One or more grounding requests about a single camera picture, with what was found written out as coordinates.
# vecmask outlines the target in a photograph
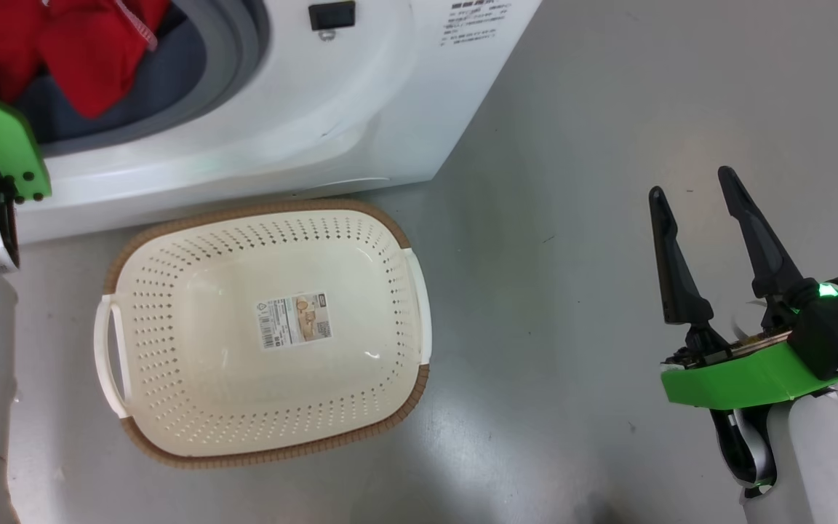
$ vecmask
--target red cloth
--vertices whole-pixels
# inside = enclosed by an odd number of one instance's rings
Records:
[[[156,30],[169,0],[124,0]],[[11,103],[42,64],[82,116],[94,119],[131,89],[147,40],[116,0],[0,0],[0,99]]]
[[[39,0],[0,0],[0,98],[11,103],[40,69],[34,39],[47,20]]]

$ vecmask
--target basket handle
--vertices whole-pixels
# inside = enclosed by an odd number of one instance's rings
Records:
[[[122,317],[119,305],[112,301],[112,295],[103,295],[103,300],[96,308],[96,325],[93,328],[92,347],[96,355],[96,374],[99,375],[99,384],[103,386],[105,400],[109,402],[112,411],[119,415],[119,418],[129,417],[125,408],[125,399],[119,394],[116,379],[112,375],[112,361],[109,360],[109,316],[116,321],[116,340],[119,345],[119,359],[122,362],[122,378],[127,378],[125,369],[125,336],[122,331]],[[127,390],[127,381],[123,383]]]
[[[406,255],[406,262],[410,266],[412,285],[415,286],[416,302],[419,303],[419,321],[422,322],[422,364],[428,364],[429,358],[432,358],[432,312],[428,304],[426,278],[422,275],[419,259],[412,252],[412,248],[404,249],[403,253]]]

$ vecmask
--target gray floor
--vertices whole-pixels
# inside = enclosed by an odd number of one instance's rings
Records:
[[[362,196],[425,269],[420,407],[382,437],[260,467],[161,467],[104,402],[91,319],[135,231],[26,248],[23,522],[743,522],[709,417],[658,382],[684,331],[661,322],[646,207],[660,183],[728,335],[751,269],[724,163],[806,274],[838,275],[838,3],[546,0],[439,176]]]

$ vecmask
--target laundry basket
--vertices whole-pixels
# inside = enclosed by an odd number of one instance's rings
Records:
[[[138,448],[172,467],[237,467],[403,421],[426,387],[431,328],[402,230],[362,202],[310,200],[137,235],[109,269],[94,347]]]

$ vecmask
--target green bracket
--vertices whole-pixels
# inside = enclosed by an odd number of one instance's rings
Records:
[[[717,365],[661,374],[669,401],[721,410],[794,400],[837,382],[819,381],[787,342]]]
[[[15,179],[17,196],[50,196],[50,176],[37,149],[31,127],[21,113],[0,102],[0,172]]]

